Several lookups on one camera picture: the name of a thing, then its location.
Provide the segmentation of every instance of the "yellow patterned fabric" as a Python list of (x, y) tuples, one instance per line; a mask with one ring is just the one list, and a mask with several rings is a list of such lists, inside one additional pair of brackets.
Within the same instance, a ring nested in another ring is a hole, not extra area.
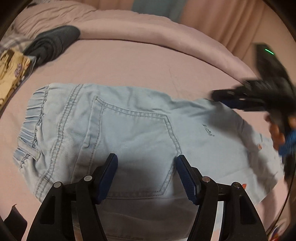
[(4, 51), (0, 58), (0, 109), (20, 84), (30, 59), (15, 49)]

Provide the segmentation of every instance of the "back pocket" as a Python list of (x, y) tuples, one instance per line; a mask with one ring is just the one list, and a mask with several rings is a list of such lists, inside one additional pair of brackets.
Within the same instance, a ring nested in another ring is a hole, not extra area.
[(89, 155), (91, 174), (110, 153), (118, 156), (118, 169), (109, 198), (147, 198), (166, 190), (172, 175), (174, 158), (180, 146), (166, 115), (128, 110), (96, 99), (100, 118), (90, 120), (94, 130), (89, 140), (95, 143)]

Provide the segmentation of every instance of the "denim shorts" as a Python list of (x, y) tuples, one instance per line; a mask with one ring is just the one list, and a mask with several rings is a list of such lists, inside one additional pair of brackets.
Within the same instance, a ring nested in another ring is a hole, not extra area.
[[(29, 100), (14, 161), (42, 201), (56, 181), (76, 182), (110, 153), (118, 169), (97, 207), (108, 239), (176, 240), (189, 235), (197, 207), (174, 158), (217, 183), (246, 183), (259, 203), (283, 176), (272, 141), (233, 110), (136, 87), (50, 84)], [(218, 207), (216, 229), (221, 225)]]

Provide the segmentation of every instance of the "gray folded cloth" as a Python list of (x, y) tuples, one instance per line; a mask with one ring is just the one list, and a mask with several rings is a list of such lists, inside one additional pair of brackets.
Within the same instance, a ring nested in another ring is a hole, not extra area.
[(80, 31), (74, 26), (61, 26), (40, 33), (24, 50), (24, 55), (36, 56), (38, 67), (60, 56), (76, 39)]

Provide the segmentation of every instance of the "green led light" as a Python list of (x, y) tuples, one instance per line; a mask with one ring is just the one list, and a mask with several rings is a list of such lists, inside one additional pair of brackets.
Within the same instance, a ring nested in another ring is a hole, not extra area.
[(267, 52), (269, 52), (269, 53), (271, 53), (271, 54), (274, 54), (273, 52), (271, 52), (270, 50), (268, 50), (268, 49), (265, 49)]

